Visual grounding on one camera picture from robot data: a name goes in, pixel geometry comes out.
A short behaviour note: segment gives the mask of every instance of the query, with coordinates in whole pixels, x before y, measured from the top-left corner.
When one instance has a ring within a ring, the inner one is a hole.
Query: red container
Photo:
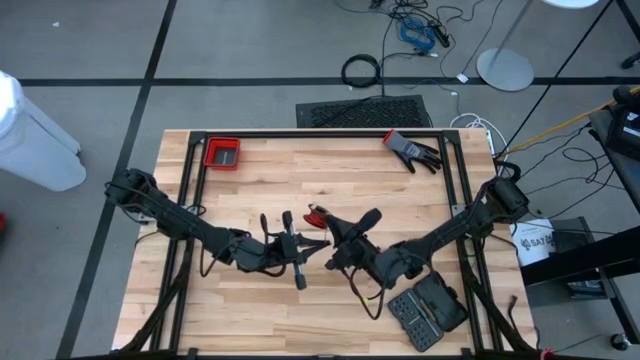
[[[240,155],[240,140],[234,138],[209,138],[204,166],[214,170],[235,170]]]

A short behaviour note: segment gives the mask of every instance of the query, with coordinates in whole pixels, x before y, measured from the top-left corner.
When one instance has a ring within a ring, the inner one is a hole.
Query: gray carpet floor
[[[583,10],[565,10],[536,1],[516,30],[509,48],[526,56],[537,77],[553,77],[571,55],[608,0]],[[367,0],[340,1],[366,10]],[[471,0],[429,1],[456,5],[471,13]],[[489,28],[498,0],[479,4],[472,21],[447,25],[456,41],[442,64],[455,76],[469,59],[465,74],[477,77],[475,58],[496,47],[524,5],[505,1],[480,51],[474,49]],[[640,2],[628,1],[640,18]],[[0,357],[54,358],[85,266],[104,205],[103,184],[111,179],[118,159],[147,171],[154,168],[165,129],[292,128],[297,103],[359,99],[380,89],[349,89],[343,85],[259,85],[265,78],[337,78],[343,62],[358,53],[380,56],[388,18],[350,13],[332,1],[312,0],[177,0],[155,78],[253,79],[220,86],[151,86],[133,147],[121,152],[141,83],[130,86],[74,86],[56,79],[142,79],[152,56],[167,0],[4,0],[0,2],[0,70],[25,81],[26,95],[83,146],[88,178],[64,193],[51,193],[0,171],[0,212],[10,226],[0,240]],[[455,12],[444,10],[444,19]],[[387,53],[411,51],[395,31]],[[640,76],[640,66],[622,70],[620,62],[640,44],[614,2],[571,57],[560,78]],[[441,77],[438,58],[396,58],[385,63],[392,77]],[[354,75],[370,69],[354,66]],[[533,85],[506,93],[486,85],[448,85],[457,92],[462,112],[476,113],[511,137],[547,90]],[[613,85],[554,85],[532,113],[515,143],[595,108],[611,98]],[[456,96],[431,83],[388,85],[389,95],[422,95],[436,127],[456,116]],[[524,169],[535,164],[562,140],[514,154]],[[601,154],[588,135],[572,142]],[[592,164],[575,163],[560,154],[549,157],[521,183],[531,190],[556,180],[587,175]],[[608,172],[601,175],[606,178]],[[613,176],[612,184],[619,184]],[[532,206],[555,213],[597,188],[568,182],[532,195]],[[638,213],[627,195],[606,188],[572,208],[562,218],[584,216],[592,229],[621,231],[638,225]],[[88,299],[73,355],[106,353],[111,346],[133,256],[137,225],[116,212]],[[617,280],[636,318],[640,318],[637,276]],[[612,359],[637,359],[640,349],[618,352],[609,346],[621,332],[606,300],[571,301],[557,284],[528,289],[543,347]]]

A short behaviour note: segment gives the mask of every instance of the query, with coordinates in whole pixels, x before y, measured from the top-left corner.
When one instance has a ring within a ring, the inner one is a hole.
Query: blue cable
[[[399,20],[397,24],[398,38],[413,45],[416,51],[427,53],[436,45],[433,28],[425,25],[422,20],[409,16]]]

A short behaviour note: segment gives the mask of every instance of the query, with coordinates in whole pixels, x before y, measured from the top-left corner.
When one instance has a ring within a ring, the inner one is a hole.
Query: gray glove
[[[442,160],[435,156],[439,152],[430,146],[407,140],[395,130],[389,131],[382,142],[393,150],[412,174],[416,172],[411,163],[412,161],[417,161],[424,165],[433,174],[436,173],[436,169],[440,169]]]

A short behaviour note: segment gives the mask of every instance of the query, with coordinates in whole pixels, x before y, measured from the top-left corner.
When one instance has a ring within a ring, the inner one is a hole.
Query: tool case
[[[435,345],[469,317],[458,294],[437,272],[418,281],[412,289],[392,299],[387,307],[420,352]]]

